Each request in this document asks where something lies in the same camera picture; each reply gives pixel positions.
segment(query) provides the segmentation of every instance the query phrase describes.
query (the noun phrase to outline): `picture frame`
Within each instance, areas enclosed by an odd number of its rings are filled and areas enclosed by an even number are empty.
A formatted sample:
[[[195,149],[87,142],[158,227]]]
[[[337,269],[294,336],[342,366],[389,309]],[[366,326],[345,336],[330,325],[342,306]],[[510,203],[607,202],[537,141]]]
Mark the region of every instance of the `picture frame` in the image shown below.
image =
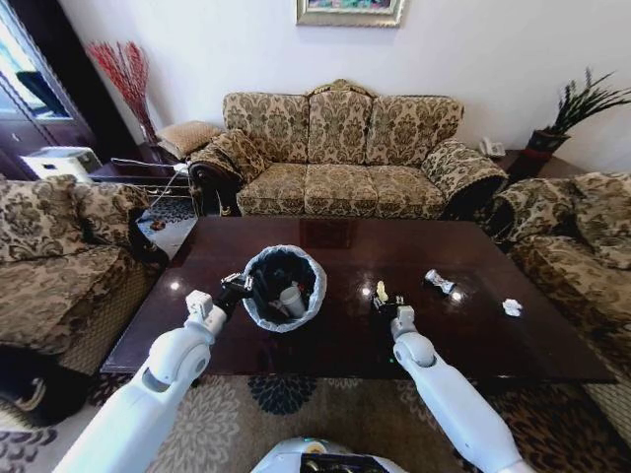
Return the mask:
[[[398,28],[405,0],[296,0],[296,25]]]

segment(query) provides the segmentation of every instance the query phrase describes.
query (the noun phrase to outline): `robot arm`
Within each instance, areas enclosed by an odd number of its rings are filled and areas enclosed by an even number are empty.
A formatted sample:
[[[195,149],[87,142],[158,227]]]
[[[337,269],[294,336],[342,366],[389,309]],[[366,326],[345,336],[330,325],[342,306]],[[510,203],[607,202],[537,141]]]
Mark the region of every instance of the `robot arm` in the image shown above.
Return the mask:
[[[414,326],[414,309],[397,308],[390,323],[394,355],[457,451],[485,473],[527,473],[502,418],[469,381],[435,352]]]
[[[142,472],[175,422],[177,406],[210,361],[210,347],[251,279],[231,275],[213,304],[199,291],[186,297],[184,326],[163,333],[134,377],[118,389],[68,450],[56,472]]]

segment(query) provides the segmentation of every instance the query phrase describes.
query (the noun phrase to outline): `white wall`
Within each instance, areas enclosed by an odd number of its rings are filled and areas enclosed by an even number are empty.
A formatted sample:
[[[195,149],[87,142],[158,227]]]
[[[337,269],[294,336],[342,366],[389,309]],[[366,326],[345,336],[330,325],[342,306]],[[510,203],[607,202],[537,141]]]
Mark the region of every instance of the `white wall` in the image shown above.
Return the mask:
[[[398,30],[296,27],[295,0],[60,0],[84,43],[138,41],[151,61],[157,128],[222,124],[231,91],[302,93],[336,78],[381,94],[450,95],[458,137],[522,147],[553,120],[559,89],[616,70],[631,86],[628,0],[407,0]],[[112,95],[139,138],[135,120]],[[631,170],[631,106],[571,131],[558,155],[586,169]]]

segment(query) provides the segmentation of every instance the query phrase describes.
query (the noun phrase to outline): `sofa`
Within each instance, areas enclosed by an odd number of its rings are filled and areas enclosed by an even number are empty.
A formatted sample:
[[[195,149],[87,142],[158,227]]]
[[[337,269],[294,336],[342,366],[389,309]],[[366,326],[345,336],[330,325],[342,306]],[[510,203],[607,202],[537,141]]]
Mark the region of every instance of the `sofa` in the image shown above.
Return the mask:
[[[631,444],[631,174],[524,180],[490,209],[489,233],[615,374],[585,389]]]
[[[338,80],[299,96],[228,94],[223,113],[228,132],[188,156],[193,193],[217,192],[223,215],[464,218],[507,179],[453,139],[463,107],[449,97]]]
[[[60,421],[168,262],[118,184],[0,180],[0,430]]]

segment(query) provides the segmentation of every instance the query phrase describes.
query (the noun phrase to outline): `dark wooden table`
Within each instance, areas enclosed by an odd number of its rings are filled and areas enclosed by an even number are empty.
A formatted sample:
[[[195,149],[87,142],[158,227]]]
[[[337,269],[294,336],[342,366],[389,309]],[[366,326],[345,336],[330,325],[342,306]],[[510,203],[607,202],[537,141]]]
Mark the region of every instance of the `dark wooden table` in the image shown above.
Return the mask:
[[[241,271],[266,246],[301,246],[324,268],[319,314],[285,334],[257,327],[242,306],[212,349],[216,374],[299,373],[405,377],[392,358],[387,324],[371,310],[379,280],[416,310],[416,326],[467,377],[488,380],[612,381],[560,315],[474,224],[281,218],[199,219],[103,366],[135,372],[161,333],[182,326],[192,290],[218,294],[220,279]],[[457,282],[461,301],[422,284],[430,269]],[[522,317],[501,301],[520,301]]]

